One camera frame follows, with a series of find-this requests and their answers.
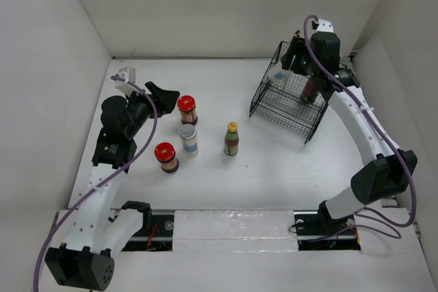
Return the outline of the silver lid shaker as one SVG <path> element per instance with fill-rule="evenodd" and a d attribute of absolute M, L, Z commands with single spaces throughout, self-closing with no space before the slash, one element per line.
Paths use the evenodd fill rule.
<path fill-rule="evenodd" d="M 291 70 L 283 69 L 281 62 L 277 62 L 267 71 L 267 77 L 273 82 L 278 82 L 287 79 L 291 73 Z"/>
<path fill-rule="evenodd" d="M 198 154 L 198 140 L 195 126 L 191 124 L 183 124 L 179 129 L 179 137 L 183 150 L 189 156 L 196 156 Z"/>

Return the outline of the dark soy sauce bottle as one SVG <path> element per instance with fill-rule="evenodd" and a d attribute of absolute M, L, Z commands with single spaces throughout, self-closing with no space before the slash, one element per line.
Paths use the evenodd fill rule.
<path fill-rule="evenodd" d="M 319 92 L 315 88 L 315 85 L 311 79 L 308 79 L 304 88 L 302 89 L 302 92 L 300 94 L 300 99 L 304 103 L 307 104 L 313 104 L 315 103 Z"/>

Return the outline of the clear glass oil bottle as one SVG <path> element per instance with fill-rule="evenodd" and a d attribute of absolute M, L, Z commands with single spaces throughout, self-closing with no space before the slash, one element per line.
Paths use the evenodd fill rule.
<path fill-rule="evenodd" d="M 289 42 L 285 54 L 276 63 L 276 73 L 274 77 L 281 81 L 286 81 L 292 73 L 292 66 L 301 48 L 300 30 L 297 30 Z"/>

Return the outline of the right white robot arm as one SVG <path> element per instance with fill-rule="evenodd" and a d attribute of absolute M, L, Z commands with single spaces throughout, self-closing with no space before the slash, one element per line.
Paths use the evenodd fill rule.
<path fill-rule="evenodd" d="M 270 75 L 271 79 L 291 73 L 307 76 L 342 120 L 361 156 L 363 167 L 352 176 L 349 187 L 320 203 L 311 221 L 324 233 L 335 232 L 369 204 L 412 187 L 418 162 L 412 150 L 401 149 L 381 126 L 355 74 L 341 67 L 339 48 L 334 32 L 317 31 L 307 40 L 297 31 L 278 62 L 279 70 Z"/>

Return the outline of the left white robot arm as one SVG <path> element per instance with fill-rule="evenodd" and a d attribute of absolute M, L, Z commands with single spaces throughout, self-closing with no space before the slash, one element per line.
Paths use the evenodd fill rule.
<path fill-rule="evenodd" d="M 144 202 L 127 202 L 111 220 L 111 207 L 123 176 L 146 150 L 137 148 L 134 137 L 148 120 L 170 114 L 180 96 L 148 81 L 144 88 L 117 79 L 120 96 L 101 104 L 101 130 L 92 157 L 86 192 L 66 213 L 75 219 L 61 245 L 50 247 L 45 264 L 55 281 L 64 287 L 104 291 L 115 269 L 116 255 L 135 234 L 152 229 L 151 208 Z"/>

